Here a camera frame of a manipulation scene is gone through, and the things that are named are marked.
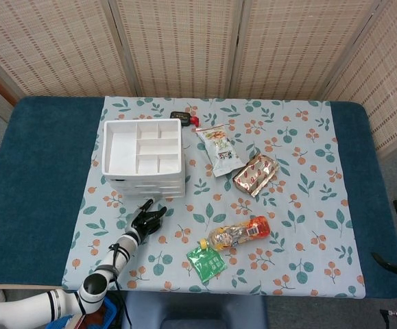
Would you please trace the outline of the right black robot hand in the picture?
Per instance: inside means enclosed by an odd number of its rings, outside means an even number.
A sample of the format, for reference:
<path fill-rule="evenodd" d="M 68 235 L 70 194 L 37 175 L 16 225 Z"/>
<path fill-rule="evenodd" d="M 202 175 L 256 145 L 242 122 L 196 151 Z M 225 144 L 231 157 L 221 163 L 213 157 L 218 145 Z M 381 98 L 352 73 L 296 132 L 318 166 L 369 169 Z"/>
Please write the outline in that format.
<path fill-rule="evenodd" d="M 397 265 L 387 262 L 376 252 L 372 252 L 371 255 L 382 268 L 397 275 Z"/>

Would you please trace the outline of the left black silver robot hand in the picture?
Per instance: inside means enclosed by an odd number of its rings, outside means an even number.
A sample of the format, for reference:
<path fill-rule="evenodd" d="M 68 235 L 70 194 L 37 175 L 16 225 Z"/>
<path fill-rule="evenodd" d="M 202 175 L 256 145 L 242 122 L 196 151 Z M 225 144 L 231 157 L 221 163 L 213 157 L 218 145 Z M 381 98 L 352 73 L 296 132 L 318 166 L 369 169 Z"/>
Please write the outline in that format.
<path fill-rule="evenodd" d="M 149 211 L 154 204 L 154 199 L 148 199 L 133 214 L 128 223 L 125 233 L 133 236 L 139 243 L 142 243 L 149 235 L 161 228 L 163 216 L 167 207 L 163 206 L 157 211 Z"/>

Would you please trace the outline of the clear drawer with dark clip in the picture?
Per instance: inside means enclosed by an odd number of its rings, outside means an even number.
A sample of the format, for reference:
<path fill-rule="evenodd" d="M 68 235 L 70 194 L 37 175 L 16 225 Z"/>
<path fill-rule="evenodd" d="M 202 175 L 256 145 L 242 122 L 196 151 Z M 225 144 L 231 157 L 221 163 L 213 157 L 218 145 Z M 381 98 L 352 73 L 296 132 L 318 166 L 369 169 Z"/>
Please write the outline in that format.
<path fill-rule="evenodd" d="M 184 180 L 168 180 L 162 179 L 160 177 L 149 178 L 144 180 L 143 178 L 137 178 L 136 180 L 131 179 L 107 179 L 107 181 L 111 184 L 119 185 L 119 186 L 133 186 L 133 185 L 173 185 L 173 186 L 182 186 L 184 185 Z"/>

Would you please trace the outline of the floral leaf tablecloth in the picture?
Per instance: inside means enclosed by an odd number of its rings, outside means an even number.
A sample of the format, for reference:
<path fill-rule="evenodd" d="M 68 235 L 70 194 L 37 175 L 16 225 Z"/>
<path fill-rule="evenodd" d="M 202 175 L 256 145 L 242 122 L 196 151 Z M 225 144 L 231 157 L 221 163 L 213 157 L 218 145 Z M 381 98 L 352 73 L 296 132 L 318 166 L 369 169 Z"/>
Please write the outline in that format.
<path fill-rule="evenodd" d="M 77 289 L 101 264 L 143 203 L 109 185 L 102 169 L 105 138 L 116 145 L 136 141 L 139 159 L 123 157 L 127 168 L 175 167 L 168 151 L 155 159 L 157 138 L 170 140 L 156 124 L 180 110 L 197 116 L 204 128 L 222 125 L 243 161 L 257 153 L 274 159 L 279 170 L 255 197 L 241 192 L 232 174 L 215 177 L 194 127 L 182 131 L 186 194 L 161 199 L 163 226 L 131 257 L 119 278 L 121 288 L 142 291 L 246 293 L 312 297 L 365 296 L 329 101 L 264 99 L 172 99 L 107 97 L 99 122 L 130 121 L 124 132 L 99 127 L 91 168 L 78 213 L 62 285 Z M 224 250 L 226 269 L 202 282 L 187 258 L 200 239 L 220 226 L 267 217 L 271 232 L 257 241 Z"/>

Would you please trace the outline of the green tea sachet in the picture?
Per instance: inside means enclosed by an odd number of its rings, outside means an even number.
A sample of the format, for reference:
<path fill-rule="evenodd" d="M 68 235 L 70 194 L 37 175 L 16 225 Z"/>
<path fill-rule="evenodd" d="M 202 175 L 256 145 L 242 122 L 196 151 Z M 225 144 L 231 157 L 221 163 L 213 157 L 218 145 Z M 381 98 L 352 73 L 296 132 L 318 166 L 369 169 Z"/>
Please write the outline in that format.
<path fill-rule="evenodd" d="M 227 265 L 219 252 L 211 247 L 207 249 L 196 247 L 187 253 L 187 259 L 196 270 L 202 283 L 208 282 L 211 278 L 227 269 Z"/>

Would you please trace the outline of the orange juice plastic bottle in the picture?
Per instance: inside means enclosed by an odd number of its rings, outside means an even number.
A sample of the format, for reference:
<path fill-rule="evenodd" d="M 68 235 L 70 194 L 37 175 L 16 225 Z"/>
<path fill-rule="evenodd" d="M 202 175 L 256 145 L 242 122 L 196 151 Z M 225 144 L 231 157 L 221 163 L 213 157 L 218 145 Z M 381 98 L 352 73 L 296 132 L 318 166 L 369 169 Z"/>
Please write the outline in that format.
<path fill-rule="evenodd" d="M 254 217 L 231 226 L 222 226 L 212 230 L 198 245 L 201 249 L 212 248 L 217 251 L 230 249 L 239 244 L 264 239 L 271 234 L 268 220 L 264 216 Z"/>

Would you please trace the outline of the blue chair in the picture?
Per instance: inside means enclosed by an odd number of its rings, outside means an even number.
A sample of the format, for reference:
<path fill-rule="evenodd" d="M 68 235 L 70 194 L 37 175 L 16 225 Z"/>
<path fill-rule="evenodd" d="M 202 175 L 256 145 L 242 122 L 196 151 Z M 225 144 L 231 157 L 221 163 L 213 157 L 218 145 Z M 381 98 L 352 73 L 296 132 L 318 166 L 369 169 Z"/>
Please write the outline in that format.
<path fill-rule="evenodd" d="M 268 329 L 264 297 L 130 291 L 121 329 Z"/>

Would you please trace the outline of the white snack bag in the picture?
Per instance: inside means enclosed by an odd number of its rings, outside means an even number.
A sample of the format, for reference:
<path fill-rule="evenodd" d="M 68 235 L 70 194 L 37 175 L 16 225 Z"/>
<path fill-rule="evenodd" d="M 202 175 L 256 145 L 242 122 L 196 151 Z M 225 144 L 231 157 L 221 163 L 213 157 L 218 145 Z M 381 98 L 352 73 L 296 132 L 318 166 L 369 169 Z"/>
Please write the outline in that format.
<path fill-rule="evenodd" d="M 198 128 L 195 132 L 204 143 L 213 166 L 213 175 L 216 178 L 245 165 L 230 142 L 224 125 L 206 129 Z"/>

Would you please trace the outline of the small black device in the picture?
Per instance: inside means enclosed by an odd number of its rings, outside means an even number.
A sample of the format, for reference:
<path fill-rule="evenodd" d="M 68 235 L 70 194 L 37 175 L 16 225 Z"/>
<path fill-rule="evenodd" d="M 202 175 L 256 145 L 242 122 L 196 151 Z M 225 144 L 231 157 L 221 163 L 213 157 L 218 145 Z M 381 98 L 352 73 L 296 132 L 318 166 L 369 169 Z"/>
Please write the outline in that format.
<path fill-rule="evenodd" d="M 191 115 L 188 112 L 172 111 L 170 113 L 170 118 L 178 119 L 183 127 L 190 126 L 191 124 Z"/>

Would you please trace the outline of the teal plush table cover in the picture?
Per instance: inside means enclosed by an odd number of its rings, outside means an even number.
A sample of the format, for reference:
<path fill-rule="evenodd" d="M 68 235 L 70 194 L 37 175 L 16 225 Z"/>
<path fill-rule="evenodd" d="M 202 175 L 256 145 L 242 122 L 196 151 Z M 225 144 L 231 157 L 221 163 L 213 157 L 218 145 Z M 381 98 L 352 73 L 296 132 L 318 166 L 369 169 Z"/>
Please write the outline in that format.
<path fill-rule="evenodd" d="M 107 97 L 26 97 L 0 149 L 0 286 L 63 287 Z M 397 260 L 397 234 L 364 108 L 330 101 L 364 297 L 397 297 L 397 275 L 371 253 Z"/>

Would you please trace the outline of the gold red snack package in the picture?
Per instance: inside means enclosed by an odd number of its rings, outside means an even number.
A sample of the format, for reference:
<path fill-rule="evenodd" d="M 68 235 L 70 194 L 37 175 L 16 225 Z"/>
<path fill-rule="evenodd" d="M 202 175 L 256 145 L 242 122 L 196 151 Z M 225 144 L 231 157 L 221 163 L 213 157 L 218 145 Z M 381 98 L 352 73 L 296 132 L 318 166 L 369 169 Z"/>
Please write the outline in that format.
<path fill-rule="evenodd" d="M 232 181 L 241 192 L 256 197 L 278 170 L 279 164 L 274 159 L 262 153 L 257 153 L 233 177 Z"/>

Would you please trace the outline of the bamboo folding screen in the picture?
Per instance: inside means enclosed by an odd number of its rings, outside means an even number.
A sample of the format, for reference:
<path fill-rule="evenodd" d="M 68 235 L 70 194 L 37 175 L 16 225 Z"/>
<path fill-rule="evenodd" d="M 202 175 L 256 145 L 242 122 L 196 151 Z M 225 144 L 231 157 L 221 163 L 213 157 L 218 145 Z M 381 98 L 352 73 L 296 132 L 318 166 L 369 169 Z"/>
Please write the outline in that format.
<path fill-rule="evenodd" d="M 354 101 L 397 148 L 397 0 L 0 0 L 0 93 Z"/>

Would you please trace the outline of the white plastic drawer organizer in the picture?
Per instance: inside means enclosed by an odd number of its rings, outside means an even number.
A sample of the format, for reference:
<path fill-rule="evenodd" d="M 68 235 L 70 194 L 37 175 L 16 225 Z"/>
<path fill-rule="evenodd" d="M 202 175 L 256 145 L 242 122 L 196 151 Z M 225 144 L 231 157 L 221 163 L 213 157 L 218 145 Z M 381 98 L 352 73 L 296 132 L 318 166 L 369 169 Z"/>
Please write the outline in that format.
<path fill-rule="evenodd" d="M 103 133 L 101 172 L 106 180 L 160 177 L 186 185 L 178 119 L 106 121 Z"/>

